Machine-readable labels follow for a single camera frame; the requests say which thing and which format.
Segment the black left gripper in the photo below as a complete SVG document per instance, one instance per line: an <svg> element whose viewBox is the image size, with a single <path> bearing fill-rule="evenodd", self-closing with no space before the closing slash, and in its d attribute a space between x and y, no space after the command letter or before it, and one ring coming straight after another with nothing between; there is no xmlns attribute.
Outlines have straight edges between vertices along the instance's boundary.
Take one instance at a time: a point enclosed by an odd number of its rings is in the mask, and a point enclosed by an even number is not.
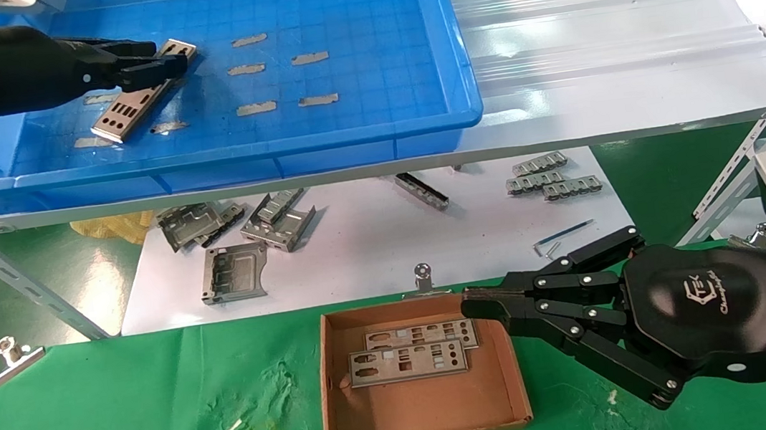
<svg viewBox="0 0 766 430"><path fill-rule="evenodd" d="M184 54L154 57L156 52L153 42L53 38L32 27L2 28L0 117L56 108L89 91L150 90L188 69Z"/></svg>

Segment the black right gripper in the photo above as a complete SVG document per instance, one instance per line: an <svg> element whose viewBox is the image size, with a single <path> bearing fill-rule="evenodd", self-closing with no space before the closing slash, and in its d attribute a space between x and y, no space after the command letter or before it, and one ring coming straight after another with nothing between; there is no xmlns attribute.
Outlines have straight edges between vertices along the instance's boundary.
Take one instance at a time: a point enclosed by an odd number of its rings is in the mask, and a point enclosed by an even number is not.
<svg viewBox="0 0 766 430"><path fill-rule="evenodd" d="M675 375L627 349L621 311L505 300L504 326L509 335L545 341L660 411L679 397L681 377L766 382L766 249L653 245L626 261L621 276L637 343L654 349Z"/></svg>

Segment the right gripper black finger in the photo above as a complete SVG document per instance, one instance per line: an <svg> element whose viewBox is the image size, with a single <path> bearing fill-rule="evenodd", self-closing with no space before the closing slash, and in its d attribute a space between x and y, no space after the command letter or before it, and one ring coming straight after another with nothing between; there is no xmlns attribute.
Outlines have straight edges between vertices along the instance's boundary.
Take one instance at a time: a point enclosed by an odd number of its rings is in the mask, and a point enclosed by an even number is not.
<svg viewBox="0 0 766 430"><path fill-rule="evenodd" d="M512 316L530 301L545 300L576 305L611 303L619 277L610 271L646 245L635 226L618 231L572 250L535 271L509 272L494 287L466 287L462 312L470 319Z"/></svg>

